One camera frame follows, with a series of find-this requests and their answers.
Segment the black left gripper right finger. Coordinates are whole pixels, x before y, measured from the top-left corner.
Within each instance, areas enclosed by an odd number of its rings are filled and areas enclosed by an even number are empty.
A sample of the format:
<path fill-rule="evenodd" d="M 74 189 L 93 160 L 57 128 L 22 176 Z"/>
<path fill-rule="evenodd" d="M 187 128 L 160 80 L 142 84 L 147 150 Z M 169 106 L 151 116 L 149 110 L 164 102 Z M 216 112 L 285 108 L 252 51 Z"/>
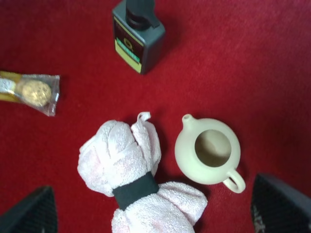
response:
<path fill-rule="evenodd" d="M 310 197 L 268 174 L 256 175 L 250 211 L 256 233 L 311 231 Z"/>

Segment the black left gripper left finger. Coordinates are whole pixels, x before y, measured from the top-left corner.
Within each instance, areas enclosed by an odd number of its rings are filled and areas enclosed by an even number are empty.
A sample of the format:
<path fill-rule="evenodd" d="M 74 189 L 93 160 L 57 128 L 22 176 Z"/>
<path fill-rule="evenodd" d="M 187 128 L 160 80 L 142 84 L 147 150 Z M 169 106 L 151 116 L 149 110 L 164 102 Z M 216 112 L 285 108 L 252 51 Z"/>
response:
<path fill-rule="evenodd" d="M 42 186 L 0 216 L 2 233 L 56 233 L 58 215 L 51 186 Z"/>

